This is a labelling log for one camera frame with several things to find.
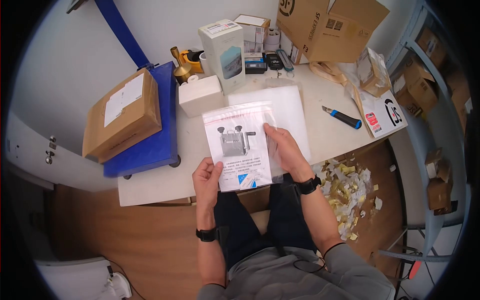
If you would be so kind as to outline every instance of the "red sticker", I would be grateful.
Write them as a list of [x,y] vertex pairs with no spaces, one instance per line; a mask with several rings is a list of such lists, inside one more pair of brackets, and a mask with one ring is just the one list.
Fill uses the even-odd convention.
[[371,126],[375,125],[378,123],[377,117],[373,112],[370,112],[365,115],[365,118],[367,119],[368,123],[370,123]]

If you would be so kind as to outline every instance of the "blue platform scale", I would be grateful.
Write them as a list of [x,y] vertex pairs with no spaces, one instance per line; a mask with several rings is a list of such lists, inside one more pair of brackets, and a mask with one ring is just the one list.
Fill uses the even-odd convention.
[[162,130],[133,145],[103,165],[105,177],[129,179],[132,174],[170,165],[177,167],[177,82],[172,61],[161,66],[151,64],[125,24],[113,0],[95,0],[100,12],[139,69],[147,68],[158,84]]

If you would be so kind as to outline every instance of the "metal shelf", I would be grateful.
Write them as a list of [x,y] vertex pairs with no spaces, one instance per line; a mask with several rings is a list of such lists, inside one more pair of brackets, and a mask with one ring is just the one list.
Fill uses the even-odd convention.
[[[401,71],[403,63],[408,56],[411,55],[409,52],[413,51],[423,61],[430,73],[432,73],[432,76],[439,86],[438,103],[427,113],[429,127],[427,127],[427,124],[425,124],[421,118],[414,118],[402,108],[408,121],[407,132],[414,148],[415,159],[420,170],[423,186],[423,191],[421,191],[422,202],[425,208],[425,243],[422,251],[423,256],[428,255],[430,252],[444,222],[448,223],[458,219],[463,219],[465,222],[470,206],[470,188],[467,185],[465,170],[464,134],[460,119],[448,93],[445,80],[430,58],[415,42],[425,25],[432,27],[432,25],[434,25],[434,18],[430,15],[429,7],[424,1],[418,0],[398,46],[386,63],[389,74],[393,78],[395,74]],[[455,60],[451,51],[449,51],[449,55]],[[433,211],[428,209],[426,193],[429,178],[424,165],[425,157],[428,151],[434,150],[437,147],[443,148],[443,156],[448,158],[452,164],[454,185],[451,199],[458,200],[458,210],[443,216],[434,216]]]

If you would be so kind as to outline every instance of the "wooden floor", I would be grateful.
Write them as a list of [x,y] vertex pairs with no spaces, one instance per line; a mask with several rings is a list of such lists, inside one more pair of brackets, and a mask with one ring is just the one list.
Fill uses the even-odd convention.
[[[394,276],[399,260],[376,255],[402,231],[400,195],[395,173],[389,171],[392,159],[385,143],[354,156],[351,164],[367,167],[373,184],[379,185],[367,199],[378,196],[383,207],[371,216],[373,204],[365,202],[362,209],[367,215],[354,230],[359,237],[348,244],[384,274]],[[241,201],[249,212],[260,211],[267,204],[268,190],[242,196]],[[196,206],[120,207],[117,190],[90,193],[57,186],[46,207],[51,246],[60,260],[104,256],[121,265],[146,299],[195,298],[201,286],[194,234]],[[115,264],[112,268],[120,270]],[[140,297],[134,293],[132,299]]]

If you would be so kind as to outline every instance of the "white foam sheet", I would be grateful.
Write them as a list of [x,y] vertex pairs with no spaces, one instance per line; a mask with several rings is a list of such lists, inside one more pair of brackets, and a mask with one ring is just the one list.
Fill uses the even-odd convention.
[[307,127],[300,93],[296,85],[281,86],[228,96],[228,105],[271,100],[277,126],[287,129],[300,148],[305,159],[311,163],[312,155],[308,143]]

